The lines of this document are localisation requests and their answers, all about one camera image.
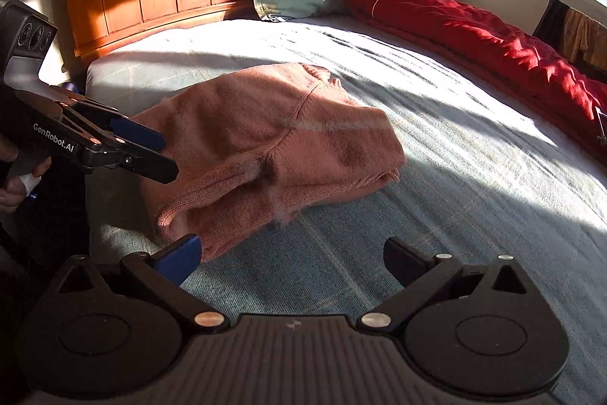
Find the bed sheet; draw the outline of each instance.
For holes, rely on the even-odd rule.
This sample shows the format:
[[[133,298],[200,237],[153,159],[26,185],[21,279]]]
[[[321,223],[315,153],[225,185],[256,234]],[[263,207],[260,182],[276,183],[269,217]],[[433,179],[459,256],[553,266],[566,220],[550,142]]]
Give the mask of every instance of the bed sheet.
[[[607,394],[607,175],[473,74],[347,17],[233,20],[165,31],[102,57],[89,68],[87,95],[133,116],[225,72],[290,61],[328,68],[354,99],[386,112],[407,156],[401,180],[269,225],[183,288],[233,319],[356,317],[401,288],[382,265],[389,236],[467,263],[512,254],[570,338],[555,394],[596,405]],[[159,249],[133,175],[97,170],[87,208],[95,262]]]

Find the pink sweater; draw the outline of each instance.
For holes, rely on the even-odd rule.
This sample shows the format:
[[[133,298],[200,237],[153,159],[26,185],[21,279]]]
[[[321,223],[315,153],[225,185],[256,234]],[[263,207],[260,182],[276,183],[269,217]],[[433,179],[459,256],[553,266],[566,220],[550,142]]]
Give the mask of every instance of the pink sweater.
[[[399,178],[403,149],[385,113],[352,101],[327,69],[243,69],[164,99],[135,120],[162,132],[171,184],[142,178],[157,232],[203,241],[220,256],[272,220],[346,202]]]

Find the human hand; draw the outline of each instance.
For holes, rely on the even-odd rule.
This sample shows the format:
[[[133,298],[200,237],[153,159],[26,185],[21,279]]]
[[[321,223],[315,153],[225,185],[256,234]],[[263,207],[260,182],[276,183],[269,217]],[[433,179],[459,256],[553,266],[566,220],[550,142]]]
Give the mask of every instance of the human hand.
[[[0,135],[0,161],[14,162],[19,155],[17,147]],[[50,167],[50,157],[44,162],[36,166],[31,172],[35,178],[42,177]],[[0,184],[4,188],[0,188],[0,212],[14,213],[17,207],[25,199],[27,191],[23,182],[19,177],[11,177],[6,184]]]

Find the red sleeping bag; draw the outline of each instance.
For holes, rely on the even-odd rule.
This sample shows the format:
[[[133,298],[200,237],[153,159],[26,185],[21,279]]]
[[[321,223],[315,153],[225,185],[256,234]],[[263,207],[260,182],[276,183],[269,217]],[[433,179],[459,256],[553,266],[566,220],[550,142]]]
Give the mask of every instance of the red sleeping bag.
[[[596,112],[596,107],[607,110],[607,85],[582,75],[541,40],[493,13],[454,0],[346,2],[359,21],[472,70],[607,164],[607,147],[599,144],[602,130]]]

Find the bed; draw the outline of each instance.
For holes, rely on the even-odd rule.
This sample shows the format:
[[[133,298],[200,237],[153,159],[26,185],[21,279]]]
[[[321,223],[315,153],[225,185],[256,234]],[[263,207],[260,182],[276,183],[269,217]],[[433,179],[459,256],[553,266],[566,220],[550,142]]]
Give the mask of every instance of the bed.
[[[170,1],[68,0],[77,55],[90,64],[88,96],[133,116],[225,72],[302,61],[383,109],[407,156],[398,184],[266,226],[200,266],[186,290],[232,319],[356,317],[400,290],[382,265],[391,235],[467,263],[512,254],[569,335],[556,396],[594,405],[605,395],[603,167],[468,70],[350,17],[273,24],[254,19],[250,0]],[[87,209],[95,262],[159,249],[136,177],[97,170],[87,180]]]

